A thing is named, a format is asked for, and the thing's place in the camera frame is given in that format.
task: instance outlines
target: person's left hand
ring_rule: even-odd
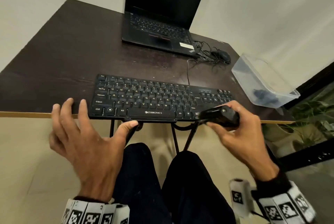
[[[81,182],[79,196],[108,202],[122,166],[126,135],[138,122],[125,122],[113,137],[102,138],[90,122],[86,100],[79,105],[79,127],[72,118],[72,104],[69,98],[62,107],[53,105],[50,148],[73,165]]]

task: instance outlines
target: black mouse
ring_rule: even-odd
[[[231,64],[231,57],[228,52],[218,49],[217,51],[211,51],[211,54],[218,59],[224,60],[226,64]]]

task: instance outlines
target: laptop touchpad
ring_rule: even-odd
[[[172,42],[169,39],[163,39],[163,38],[159,38],[153,35],[149,35],[150,40],[152,42],[152,45],[156,45],[158,47],[163,47],[163,48],[168,48],[168,49],[172,49]]]

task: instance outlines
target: pants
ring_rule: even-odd
[[[144,143],[124,150],[113,198],[130,207],[131,224],[235,224],[231,207],[197,154],[180,152],[160,188],[151,151]]]

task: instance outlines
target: black handheld device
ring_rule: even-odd
[[[210,108],[196,114],[201,123],[214,122],[223,127],[237,128],[240,124],[239,113],[227,105]]]

